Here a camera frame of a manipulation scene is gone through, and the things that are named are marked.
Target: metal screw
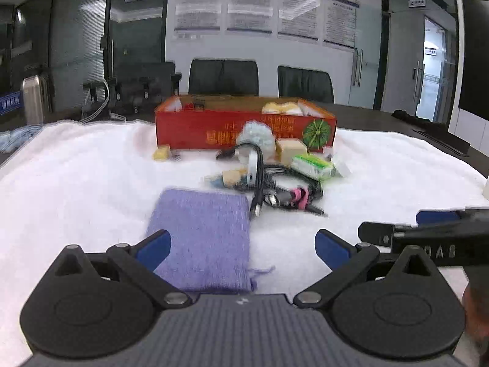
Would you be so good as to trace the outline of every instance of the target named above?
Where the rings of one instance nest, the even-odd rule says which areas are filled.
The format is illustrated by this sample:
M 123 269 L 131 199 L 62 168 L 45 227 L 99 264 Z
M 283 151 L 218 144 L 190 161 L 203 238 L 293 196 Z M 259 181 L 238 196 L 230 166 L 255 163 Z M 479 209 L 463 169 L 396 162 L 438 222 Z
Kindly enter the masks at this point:
M 305 304 L 318 303 L 321 300 L 321 295 L 315 291 L 304 291 L 297 296 L 297 299 Z
M 169 305 L 183 305 L 187 302 L 187 295 L 184 293 L 168 293 L 164 300 Z

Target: gray ribbed surface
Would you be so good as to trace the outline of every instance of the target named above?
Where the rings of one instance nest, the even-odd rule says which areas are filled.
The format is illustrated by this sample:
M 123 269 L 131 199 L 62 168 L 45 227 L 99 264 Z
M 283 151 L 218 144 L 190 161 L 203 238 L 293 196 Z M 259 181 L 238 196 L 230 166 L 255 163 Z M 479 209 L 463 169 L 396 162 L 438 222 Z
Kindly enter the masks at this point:
M 104 77 L 100 36 L 107 0 L 54 0 L 51 18 L 50 67 L 55 111 L 81 106 L 82 84 Z
M 451 356 L 417 367 L 461 367 Z M 25 367 L 408 367 L 366 356 L 344 344 L 320 312 L 290 306 L 284 295 L 202 295 L 166 311 L 151 333 L 121 353 L 63 362 L 36 355 Z

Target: light blue fabric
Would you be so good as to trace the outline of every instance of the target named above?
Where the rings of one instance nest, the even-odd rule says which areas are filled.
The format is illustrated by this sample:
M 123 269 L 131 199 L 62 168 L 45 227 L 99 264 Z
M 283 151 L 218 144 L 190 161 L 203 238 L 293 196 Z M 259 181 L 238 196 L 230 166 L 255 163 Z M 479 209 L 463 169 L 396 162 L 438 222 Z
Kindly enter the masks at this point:
M 0 132 L 0 153 L 11 153 L 36 135 L 42 126 L 25 126 L 13 131 Z

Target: blue cloth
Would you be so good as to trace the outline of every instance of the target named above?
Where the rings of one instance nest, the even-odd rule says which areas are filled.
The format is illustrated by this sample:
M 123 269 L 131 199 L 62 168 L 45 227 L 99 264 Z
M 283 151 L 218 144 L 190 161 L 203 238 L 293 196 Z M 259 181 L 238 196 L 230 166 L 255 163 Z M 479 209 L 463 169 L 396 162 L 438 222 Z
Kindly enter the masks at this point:
M 42 126 L 25 126 L 13 131 L 0 132 L 0 153 L 11 153 L 36 135 Z
M 165 190 L 146 232 L 165 229 L 172 238 L 155 273 L 183 291 L 251 291 L 248 214 L 244 195 Z

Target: black screen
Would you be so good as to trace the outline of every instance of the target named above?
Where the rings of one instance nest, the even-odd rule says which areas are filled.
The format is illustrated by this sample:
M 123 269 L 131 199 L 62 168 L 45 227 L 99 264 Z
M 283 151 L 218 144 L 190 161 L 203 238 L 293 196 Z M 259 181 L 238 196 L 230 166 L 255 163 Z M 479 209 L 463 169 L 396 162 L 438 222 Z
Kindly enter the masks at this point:
M 465 58 L 459 108 L 489 120 L 489 0 L 462 0 Z

